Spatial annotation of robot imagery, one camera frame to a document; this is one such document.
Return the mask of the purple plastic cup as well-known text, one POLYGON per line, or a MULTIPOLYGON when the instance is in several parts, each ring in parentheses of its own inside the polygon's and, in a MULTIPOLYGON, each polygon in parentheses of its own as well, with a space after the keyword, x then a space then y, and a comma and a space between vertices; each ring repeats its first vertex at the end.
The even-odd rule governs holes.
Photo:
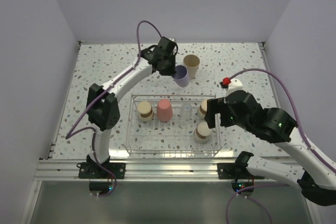
POLYGON ((175 83, 181 88, 187 87, 190 80, 187 68, 183 65, 178 65, 175 67, 175 71, 176 73, 173 77, 175 83))

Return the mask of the tall beige cup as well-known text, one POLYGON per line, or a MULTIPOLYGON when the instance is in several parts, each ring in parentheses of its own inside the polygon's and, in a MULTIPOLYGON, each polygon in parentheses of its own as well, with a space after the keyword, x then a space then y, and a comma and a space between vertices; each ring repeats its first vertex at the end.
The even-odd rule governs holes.
POLYGON ((190 79, 194 79, 199 69, 200 59, 196 55, 187 55, 183 59, 183 64, 187 68, 190 79))

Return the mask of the cream steel cup brown band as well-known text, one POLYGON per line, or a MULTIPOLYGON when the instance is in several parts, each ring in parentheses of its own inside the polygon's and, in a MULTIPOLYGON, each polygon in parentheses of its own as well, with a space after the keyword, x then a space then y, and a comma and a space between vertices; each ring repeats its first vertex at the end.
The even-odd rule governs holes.
POLYGON ((197 115, 201 118, 204 119, 205 115, 207 113, 207 99, 203 100, 197 110, 197 115))

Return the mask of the steel cup back row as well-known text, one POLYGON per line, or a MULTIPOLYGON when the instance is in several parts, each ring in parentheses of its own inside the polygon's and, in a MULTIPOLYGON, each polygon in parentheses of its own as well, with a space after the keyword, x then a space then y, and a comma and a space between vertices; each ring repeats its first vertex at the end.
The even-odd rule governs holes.
POLYGON ((194 141, 197 143, 205 144, 212 136, 212 130, 208 127, 208 124, 204 121, 197 125, 193 133, 194 141))

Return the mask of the clear glass cup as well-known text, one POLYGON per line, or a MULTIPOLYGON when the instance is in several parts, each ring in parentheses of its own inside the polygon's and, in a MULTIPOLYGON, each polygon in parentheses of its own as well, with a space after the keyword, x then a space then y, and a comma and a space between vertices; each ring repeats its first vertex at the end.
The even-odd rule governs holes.
POLYGON ((193 119, 193 107, 191 103, 184 103, 181 106, 180 117, 184 121, 191 122, 193 119))

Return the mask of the red plastic cup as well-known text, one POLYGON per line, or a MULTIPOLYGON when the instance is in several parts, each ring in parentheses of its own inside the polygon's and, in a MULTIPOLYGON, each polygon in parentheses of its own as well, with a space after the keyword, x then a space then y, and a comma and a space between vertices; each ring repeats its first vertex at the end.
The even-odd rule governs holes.
POLYGON ((156 108, 157 118, 161 122, 168 122, 173 117, 173 109, 168 99, 161 99, 156 108))

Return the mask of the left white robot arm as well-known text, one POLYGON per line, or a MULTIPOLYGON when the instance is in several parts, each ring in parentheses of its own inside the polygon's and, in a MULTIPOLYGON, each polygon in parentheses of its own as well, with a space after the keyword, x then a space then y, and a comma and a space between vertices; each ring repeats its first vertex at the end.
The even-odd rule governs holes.
POLYGON ((112 128, 120 119, 119 102, 141 80, 158 72, 174 76, 178 45, 161 37, 158 44, 140 50, 136 59, 112 80, 89 88, 86 114, 94 128, 88 170, 94 178, 115 178, 109 168, 109 142, 112 128))

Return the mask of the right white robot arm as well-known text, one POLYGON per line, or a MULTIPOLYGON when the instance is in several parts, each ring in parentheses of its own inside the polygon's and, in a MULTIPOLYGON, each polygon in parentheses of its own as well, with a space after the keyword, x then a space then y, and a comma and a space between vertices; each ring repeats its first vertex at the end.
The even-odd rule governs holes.
POLYGON ((262 108, 253 95, 238 90, 207 101, 205 121, 211 129, 216 126, 216 114, 221 126, 237 125, 285 151, 301 166, 295 169, 243 151, 230 170, 236 179, 270 178, 301 189, 302 195, 317 205, 335 205, 335 162, 300 133, 298 122, 286 111, 262 108))

